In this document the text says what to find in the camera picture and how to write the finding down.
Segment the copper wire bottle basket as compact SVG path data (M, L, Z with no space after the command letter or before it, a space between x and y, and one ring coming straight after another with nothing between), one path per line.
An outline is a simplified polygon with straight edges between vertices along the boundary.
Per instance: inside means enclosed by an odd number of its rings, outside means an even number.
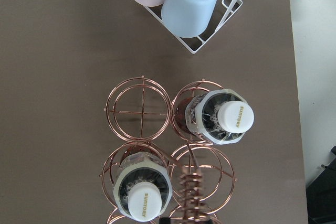
M171 98L158 82L140 76L125 79L111 90L104 111L110 129L123 144L108 156L101 172L103 193L113 206L107 223L223 223L222 211L236 183L232 163L215 144L182 131L175 120L182 100L221 88L202 79ZM172 184L165 212L147 222L123 215L113 196L121 157L133 145L155 151Z

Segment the tea bottle front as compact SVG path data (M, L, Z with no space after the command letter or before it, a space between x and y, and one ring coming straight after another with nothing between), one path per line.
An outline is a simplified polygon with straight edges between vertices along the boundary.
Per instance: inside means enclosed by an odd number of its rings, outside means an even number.
M255 115L247 101L231 89L213 90L182 100L175 120L197 139L216 145L239 142Z

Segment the tea bottle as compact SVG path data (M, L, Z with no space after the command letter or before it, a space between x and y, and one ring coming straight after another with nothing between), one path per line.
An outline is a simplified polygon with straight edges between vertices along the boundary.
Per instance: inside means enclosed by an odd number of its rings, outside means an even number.
M247 101L231 89L213 90L182 100L175 120L197 139L216 145L239 142L255 115Z
M128 147L120 160L113 196L120 212L135 221L151 221L164 213L172 184L163 159L148 147Z

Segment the tea bottle middle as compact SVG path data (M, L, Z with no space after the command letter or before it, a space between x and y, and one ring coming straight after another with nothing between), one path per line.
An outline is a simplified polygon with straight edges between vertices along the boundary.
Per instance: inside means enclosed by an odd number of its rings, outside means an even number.
M128 147L120 160L113 196L120 212L135 221L151 221L164 213L172 184L163 159L148 147Z

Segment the light blue cup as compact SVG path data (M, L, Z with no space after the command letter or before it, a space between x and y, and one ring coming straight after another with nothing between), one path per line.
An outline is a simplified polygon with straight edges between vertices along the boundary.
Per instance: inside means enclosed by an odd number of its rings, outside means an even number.
M161 10L162 22L178 37L196 37L206 30L216 1L165 0Z

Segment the black equipment case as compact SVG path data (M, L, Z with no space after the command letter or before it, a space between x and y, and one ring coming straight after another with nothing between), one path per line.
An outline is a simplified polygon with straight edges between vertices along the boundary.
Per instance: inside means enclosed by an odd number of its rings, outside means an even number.
M335 223L335 158L306 189L308 223Z

